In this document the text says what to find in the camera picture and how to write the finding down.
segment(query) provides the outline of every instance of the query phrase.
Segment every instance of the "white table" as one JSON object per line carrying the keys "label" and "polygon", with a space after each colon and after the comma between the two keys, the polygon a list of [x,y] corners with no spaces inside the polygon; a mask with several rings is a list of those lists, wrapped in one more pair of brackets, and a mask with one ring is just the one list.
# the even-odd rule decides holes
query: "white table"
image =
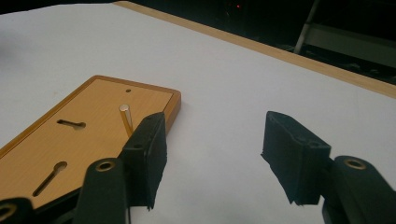
{"label": "white table", "polygon": [[134,223],[323,223],[321,203],[289,205],[260,156],[268,110],[396,189],[394,98],[115,5],[0,16],[0,146],[93,75],[182,93],[155,208],[132,208]]}

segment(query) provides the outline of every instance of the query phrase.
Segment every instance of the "table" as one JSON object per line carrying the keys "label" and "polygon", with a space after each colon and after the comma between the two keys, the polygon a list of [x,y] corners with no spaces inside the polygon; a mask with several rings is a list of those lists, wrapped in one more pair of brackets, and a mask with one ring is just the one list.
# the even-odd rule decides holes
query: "table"
{"label": "table", "polygon": [[1,16],[0,146],[93,75],[182,93],[155,208],[132,208],[133,223],[322,223],[260,156],[268,110],[396,188],[394,86],[129,3]]}

